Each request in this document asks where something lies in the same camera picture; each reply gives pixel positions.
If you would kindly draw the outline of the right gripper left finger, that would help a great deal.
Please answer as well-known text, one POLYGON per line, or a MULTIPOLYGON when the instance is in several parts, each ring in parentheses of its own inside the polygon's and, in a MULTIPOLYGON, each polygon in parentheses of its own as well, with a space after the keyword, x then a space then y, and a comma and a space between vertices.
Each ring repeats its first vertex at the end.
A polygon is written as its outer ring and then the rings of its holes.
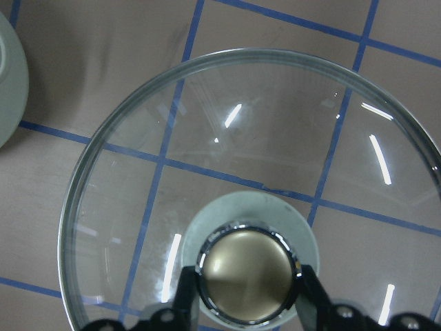
POLYGON ((199 293, 194 266, 185 266, 171 305, 158 309, 152 306, 143 311, 143 317, 127 329, 120 321, 99 319, 89 322, 82 330, 197 330, 199 293))

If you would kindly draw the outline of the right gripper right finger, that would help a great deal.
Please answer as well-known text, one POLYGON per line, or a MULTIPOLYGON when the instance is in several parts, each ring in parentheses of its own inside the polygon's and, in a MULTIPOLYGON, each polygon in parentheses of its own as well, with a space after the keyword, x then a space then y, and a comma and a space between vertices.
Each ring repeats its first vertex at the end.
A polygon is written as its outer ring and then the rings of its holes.
POLYGON ((392 316, 380 325, 348 303, 334 303, 326 293, 314 269, 301 266, 298 277, 300 289, 295 308, 304 330, 439 330, 440 324, 415 313, 404 312, 392 316))

